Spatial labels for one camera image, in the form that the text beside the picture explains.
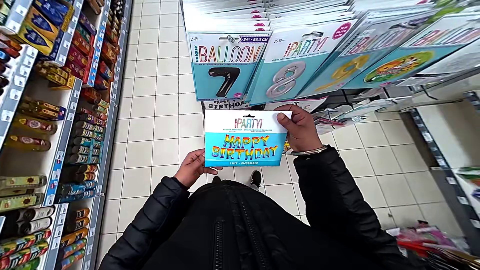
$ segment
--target hand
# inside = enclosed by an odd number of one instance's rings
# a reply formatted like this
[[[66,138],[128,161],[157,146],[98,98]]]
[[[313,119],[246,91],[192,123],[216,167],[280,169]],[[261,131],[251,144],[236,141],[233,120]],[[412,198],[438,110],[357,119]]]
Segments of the hand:
[[[287,140],[295,152],[314,150],[323,146],[318,137],[313,117],[306,110],[293,104],[282,105],[275,110],[292,111],[291,119],[283,113],[279,113],[276,119],[288,130]]]
[[[202,175],[202,173],[218,174],[212,168],[204,167],[205,165],[205,149],[198,149],[188,153],[180,165],[179,170],[174,177],[184,186],[191,187]],[[221,171],[223,167],[214,167]]]

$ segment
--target metal bangle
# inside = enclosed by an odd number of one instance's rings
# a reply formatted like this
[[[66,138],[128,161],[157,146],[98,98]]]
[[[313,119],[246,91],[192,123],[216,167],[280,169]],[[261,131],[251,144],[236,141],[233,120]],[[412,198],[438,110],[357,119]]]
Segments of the metal bangle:
[[[291,152],[292,156],[306,156],[306,155],[312,155],[312,154],[317,154],[322,152],[323,150],[327,149],[326,145],[322,145],[322,147],[314,150],[309,150],[309,151],[303,151],[303,152]]]

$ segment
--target black sneaker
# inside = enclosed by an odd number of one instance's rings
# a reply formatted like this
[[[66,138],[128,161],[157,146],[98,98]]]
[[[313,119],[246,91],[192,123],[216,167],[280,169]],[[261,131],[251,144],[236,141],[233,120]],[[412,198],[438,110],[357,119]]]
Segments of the black sneaker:
[[[250,176],[250,184],[254,184],[257,187],[260,187],[261,182],[262,174],[259,171],[253,171],[252,175]]]
[[[218,177],[218,176],[215,175],[215,176],[213,177],[212,183],[218,184],[218,183],[220,183],[221,181],[222,181],[222,180],[220,179],[220,177]]]

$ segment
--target left hand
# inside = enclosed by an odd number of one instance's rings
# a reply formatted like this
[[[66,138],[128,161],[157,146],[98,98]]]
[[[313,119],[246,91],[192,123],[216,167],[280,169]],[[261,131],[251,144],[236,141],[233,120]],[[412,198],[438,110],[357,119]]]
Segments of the left hand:
[[[174,175],[184,186],[191,187],[203,173],[218,174],[212,168],[204,167],[205,148],[188,153],[180,165],[178,172]],[[221,171],[223,167],[214,167]]]

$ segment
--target white tiled floor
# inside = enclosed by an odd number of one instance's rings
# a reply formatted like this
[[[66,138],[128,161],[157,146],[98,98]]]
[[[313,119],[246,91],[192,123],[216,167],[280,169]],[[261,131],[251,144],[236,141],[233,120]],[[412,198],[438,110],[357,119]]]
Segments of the white tiled floor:
[[[204,147],[202,108],[195,100],[178,3],[134,3],[99,260],[161,178],[173,176],[188,152]],[[384,229],[421,219],[462,234],[398,113],[372,113],[363,123],[320,138],[339,150]],[[246,183],[260,170],[265,185],[260,191],[308,224],[293,158],[283,156],[276,168],[224,168],[219,176]],[[211,181],[202,175],[191,191]]]

